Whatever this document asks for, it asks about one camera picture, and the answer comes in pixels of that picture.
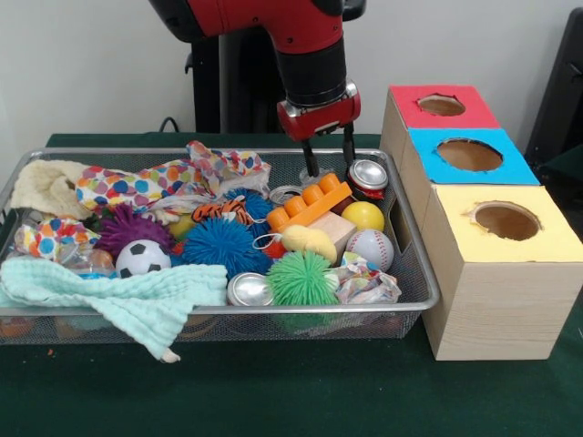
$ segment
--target red robot arm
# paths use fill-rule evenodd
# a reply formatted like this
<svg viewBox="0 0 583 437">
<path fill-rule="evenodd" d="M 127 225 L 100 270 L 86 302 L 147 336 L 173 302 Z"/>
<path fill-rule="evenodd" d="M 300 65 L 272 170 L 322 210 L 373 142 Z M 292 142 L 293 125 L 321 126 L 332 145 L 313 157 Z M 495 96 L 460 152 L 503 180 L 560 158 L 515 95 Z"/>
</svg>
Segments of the red robot arm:
<svg viewBox="0 0 583 437">
<path fill-rule="evenodd" d="M 278 116 L 286 133 L 302 142 L 311 176 L 318 173 L 311 137 L 348 127 L 345 146 L 352 144 L 353 121 L 361 106 L 356 86 L 346 79 L 343 12 L 355 0 L 149 1 L 170 31 L 185 42 L 257 25 L 269 32 L 286 91 Z M 362 12 L 365 0 L 355 3 Z M 345 147 L 347 162 L 353 156 L 353 150 Z"/>
</svg>

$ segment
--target red box lid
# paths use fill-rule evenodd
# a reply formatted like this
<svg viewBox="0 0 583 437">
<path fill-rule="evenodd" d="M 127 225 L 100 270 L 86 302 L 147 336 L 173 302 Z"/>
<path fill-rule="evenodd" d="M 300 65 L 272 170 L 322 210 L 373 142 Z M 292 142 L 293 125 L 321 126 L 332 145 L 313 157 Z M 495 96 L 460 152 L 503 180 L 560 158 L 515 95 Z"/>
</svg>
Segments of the red box lid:
<svg viewBox="0 0 583 437">
<path fill-rule="evenodd" d="M 473 86 L 391 86 L 391 92 L 409 128 L 500 128 L 488 105 Z"/>
</svg>

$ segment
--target white wall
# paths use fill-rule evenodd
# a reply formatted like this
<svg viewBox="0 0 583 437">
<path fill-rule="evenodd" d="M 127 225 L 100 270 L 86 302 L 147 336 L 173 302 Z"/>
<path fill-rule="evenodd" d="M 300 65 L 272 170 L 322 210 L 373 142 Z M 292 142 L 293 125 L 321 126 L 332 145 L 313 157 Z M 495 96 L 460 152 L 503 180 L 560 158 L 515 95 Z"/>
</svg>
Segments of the white wall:
<svg viewBox="0 0 583 437">
<path fill-rule="evenodd" d="M 345 28 L 363 97 L 358 132 L 380 132 L 389 83 L 467 83 L 524 147 L 578 5 L 369 0 L 366 15 Z M 0 0 L 0 183 L 53 132 L 151 131 L 166 115 L 192 129 L 188 52 L 147 0 Z"/>
<path fill-rule="evenodd" d="M 0 0 L 0 182 L 54 132 L 192 130 L 188 53 L 147 0 Z"/>
<path fill-rule="evenodd" d="M 388 84 L 475 85 L 527 146 L 558 46 L 580 0 L 369 0 L 344 29 L 348 68 L 378 132 Z"/>
</svg>

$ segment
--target yellow ball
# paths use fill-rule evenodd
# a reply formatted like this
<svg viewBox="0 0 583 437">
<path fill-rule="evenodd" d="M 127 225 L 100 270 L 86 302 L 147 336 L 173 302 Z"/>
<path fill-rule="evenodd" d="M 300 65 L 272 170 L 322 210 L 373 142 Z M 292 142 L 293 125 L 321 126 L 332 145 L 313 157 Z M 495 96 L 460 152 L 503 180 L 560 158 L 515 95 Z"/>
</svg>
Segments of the yellow ball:
<svg viewBox="0 0 583 437">
<path fill-rule="evenodd" d="M 184 214 L 180 216 L 179 221 L 176 223 L 170 223 L 168 229 L 175 239 L 181 241 L 186 237 L 189 230 L 194 228 L 194 225 L 195 223 L 192 221 L 192 218 L 190 218 L 190 214 Z"/>
<path fill-rule="evenodd" d="M 369 202 L 354 202 L 343 211 L 343 218 L 356 225 L 358 230 L 384 230 L 383 212 Z"/>
</svg>

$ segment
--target green table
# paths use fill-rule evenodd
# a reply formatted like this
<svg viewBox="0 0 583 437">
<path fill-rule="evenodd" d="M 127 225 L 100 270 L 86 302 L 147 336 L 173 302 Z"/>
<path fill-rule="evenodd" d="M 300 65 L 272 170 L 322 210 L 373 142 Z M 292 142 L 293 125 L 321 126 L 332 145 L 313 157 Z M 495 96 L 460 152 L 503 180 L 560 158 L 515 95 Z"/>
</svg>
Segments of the green table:
<svg viewBox="0 0 583 437">
<path fill-rule="evenodd" d="M 50 147 L 274 147 L 282 136 L 55 135 Z M 358 136 L 376 147 L 378 136 Z M 339 137 L 317 147 L 338 147 Z M 49 356 L 49 349 L 54 353 Z M 548 361 L 436 362 L 404 340 L 0 348 L 3 435 L 557 436 L 583 433 L 583 303 Z"/>
</svg>

